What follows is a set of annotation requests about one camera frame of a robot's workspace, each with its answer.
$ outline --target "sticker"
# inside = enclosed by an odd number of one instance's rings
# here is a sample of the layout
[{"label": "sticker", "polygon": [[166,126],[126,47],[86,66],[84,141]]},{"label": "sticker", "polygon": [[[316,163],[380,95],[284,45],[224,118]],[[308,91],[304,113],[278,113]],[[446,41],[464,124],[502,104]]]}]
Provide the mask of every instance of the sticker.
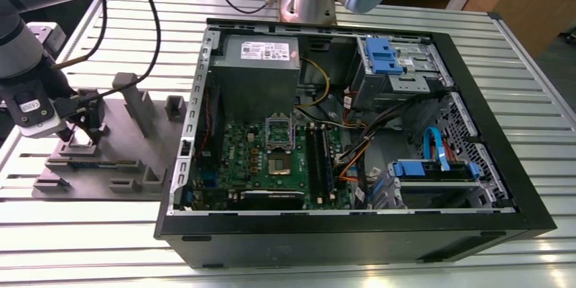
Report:
[{"label": "sticker", "polygon": [[356,191],[354,193],[355,193],[356,197],[359,197],[360,201],[364,202],[366,195],[364,195],[364,192],[362,191],[360,187],[356,187]]},{"label": "sticker", "polygon": [[350,97],[350,96],[344,97],[344,108],[346,109],[352,108],[352,97]]},{"label": "sticker", "polygon": [[414,63],[414,61],[412,61],[411,59],[402,59],[402,58],[398,58],[398,62],[399,62],[399,64],[402,64],[402,65],[415,65],[415,63]]},{"label": "sticker", "polygon": [[23,113],[30,113],[40,108],[40,101],[38,99],[19,105]]},{"label": "sticker", "polygon": [[244,42],[240,57],[247,60],[290,61],[288,43]]}]

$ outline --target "aluminum workbench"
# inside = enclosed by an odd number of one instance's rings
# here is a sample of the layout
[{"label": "aluminum workbench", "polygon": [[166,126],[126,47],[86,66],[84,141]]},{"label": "aluminum workbench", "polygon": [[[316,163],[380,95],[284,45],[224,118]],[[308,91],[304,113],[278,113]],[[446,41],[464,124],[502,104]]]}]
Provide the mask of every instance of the aluminum workbench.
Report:
[{"label": "aluminum workbench", "polygon": [[[243,18],[223,0],[155,0],[159,65],[139,85],[188,98],[206,19]],[[256,8],[262,0],[232,0]],[[380,7],[342,25],[447,32],[463,55],[559,229],[454,264],[191,269],[152,238],[159,202],[42,202],[32,184],[58,138],[12,132],[0,150],[0,285],[84,287],[574,287],[576,286],[576,118],[503,22],[484,13]],[[276,20],[278,9],[252,15]],[[60,61],[84,54],[102,26],[95,0]],[[110,29],[92,59],[66,72],[74,87],[108,89],[118,72],[146,71],[154,52],[147,0],[110,0]]]}]

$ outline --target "motherboard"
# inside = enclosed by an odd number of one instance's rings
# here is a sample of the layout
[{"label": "motherboard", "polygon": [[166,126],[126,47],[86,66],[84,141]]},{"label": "motherboard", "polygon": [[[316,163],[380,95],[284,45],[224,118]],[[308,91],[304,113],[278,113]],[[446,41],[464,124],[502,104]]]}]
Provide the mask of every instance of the motherboard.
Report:
[{"label": "motherboard", "polygon": [[203,188],[195,191],[195,209],[350,209],[350,189],[335,185],[332,175],[342,151],[335,127],[294,125],[284,116],[227,123],[219,170],[196,176]]}]

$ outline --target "ram slot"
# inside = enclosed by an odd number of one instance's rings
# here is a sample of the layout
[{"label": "ram slot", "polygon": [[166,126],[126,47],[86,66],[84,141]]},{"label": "ram slot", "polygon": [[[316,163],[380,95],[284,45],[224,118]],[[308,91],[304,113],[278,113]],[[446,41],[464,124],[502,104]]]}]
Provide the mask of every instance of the ram slot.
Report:
[{"label": "ram slot", "polygon": [[316,145],[316,129],[314,126],[306,130],[306,159],[308,160],[308,188],[310,196],[314,200],[323,197],[320,179],[322,170],[319,168],[319,150]]},{"label": "ram slot", "polygon": [[323,139],[323,162],[324,162],[324,186],[323,193],[328,199],[334,191],[334,176],[332,176],[332,158],[331,158],[331,145],[328,141],[328,132],[320,129],[320,136]]},{"label": "ram slot", "polygon": [[308,182],[312,198],[327,201],[334,190],[331,151],[324,129],[311,128],[306,131],[306,151],[308,158]]}]

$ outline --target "open computer tower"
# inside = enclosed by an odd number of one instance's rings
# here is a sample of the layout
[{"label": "open computer tower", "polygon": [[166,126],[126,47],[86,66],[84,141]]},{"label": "open computer tower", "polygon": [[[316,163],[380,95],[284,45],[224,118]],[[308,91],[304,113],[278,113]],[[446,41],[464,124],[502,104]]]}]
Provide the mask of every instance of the open computer tower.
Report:
[{"label": "open computer tower", "polygon": [[155,233],[188,265],[454,261],[552,229],[447,34],[210,20]]}]

